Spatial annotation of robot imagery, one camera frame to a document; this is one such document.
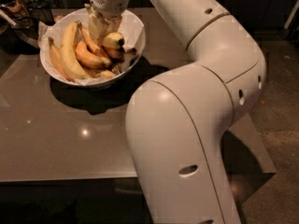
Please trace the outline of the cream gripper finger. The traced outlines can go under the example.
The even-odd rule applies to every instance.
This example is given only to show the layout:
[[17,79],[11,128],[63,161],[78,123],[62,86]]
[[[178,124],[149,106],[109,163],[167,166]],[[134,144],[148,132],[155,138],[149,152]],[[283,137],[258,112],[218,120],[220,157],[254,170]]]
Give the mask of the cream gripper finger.
[[116,18],[110,20],[109,21],[109,27],[108,27],[107,31],[109,33],[117,32],[120,25],[121,25],[121,22],[122,22],[122,16],[119,16],[119,17],[116,17]]
[[84,6],[89,14],[88,29],[90,38],[96,45],[101,45],[102,40],[107,33],[109,23],[99,11],[92,7],[91,4],[85,4]]

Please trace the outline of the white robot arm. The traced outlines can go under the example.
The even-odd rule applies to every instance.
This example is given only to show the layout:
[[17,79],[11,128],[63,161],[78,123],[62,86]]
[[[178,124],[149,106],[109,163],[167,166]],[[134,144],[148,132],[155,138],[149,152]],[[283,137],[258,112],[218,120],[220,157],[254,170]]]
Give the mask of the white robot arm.
[[262,93],[263,53],[216,0],[150,1],[192,60],[143,83],[127,106],[128,145],[151,217],[241,224],[221,138]]

